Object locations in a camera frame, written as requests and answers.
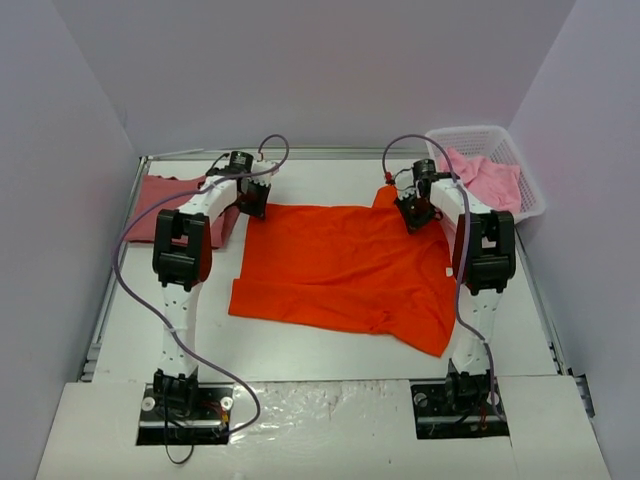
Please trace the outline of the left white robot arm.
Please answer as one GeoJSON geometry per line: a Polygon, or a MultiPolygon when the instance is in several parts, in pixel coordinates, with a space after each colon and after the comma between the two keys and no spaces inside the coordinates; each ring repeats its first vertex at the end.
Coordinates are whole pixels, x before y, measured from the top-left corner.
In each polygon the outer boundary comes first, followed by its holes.
{"type": "Polygon", "coordinates": [[[153,391],[179,418],[201,406],[198,360],[193,356],[196,310],[202,285],[212,269],[212,221],[236,207],[263,219],[277,164],[242,151],[211,167],[184,203],[163,208],[156,217],[152,268],[162,287],[164,331],[153,391]]]}

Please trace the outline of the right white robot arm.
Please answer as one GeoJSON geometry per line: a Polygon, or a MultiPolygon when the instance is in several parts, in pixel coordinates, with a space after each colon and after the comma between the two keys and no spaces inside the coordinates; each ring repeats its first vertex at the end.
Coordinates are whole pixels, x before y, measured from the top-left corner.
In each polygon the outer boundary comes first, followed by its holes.
{"type": "Polygon", "coordinates": [[[462,332],[450,357],[443,398],[450,410],[465,413],[478,403],[479,390],[495,395],[490,344],[497,307],[516,270],[514,217],[479,201],[431,159],[386,172],[384,180],[395,188],[394,205],[409,233],[436,220],[453,227],[454,312],[462,332]]]}

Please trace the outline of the orange t shirt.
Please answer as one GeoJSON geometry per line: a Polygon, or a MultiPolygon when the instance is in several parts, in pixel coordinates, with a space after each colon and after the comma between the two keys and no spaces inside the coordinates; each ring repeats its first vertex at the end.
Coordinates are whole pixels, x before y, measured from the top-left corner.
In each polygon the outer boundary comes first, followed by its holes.
{"type": "Polygon", "coordinates": [[[409,233],[389,187],[365,206],[270,204],[248,222],[233,316],[388,335],[440,357],[455,322],[449,244],[409,233]]]}

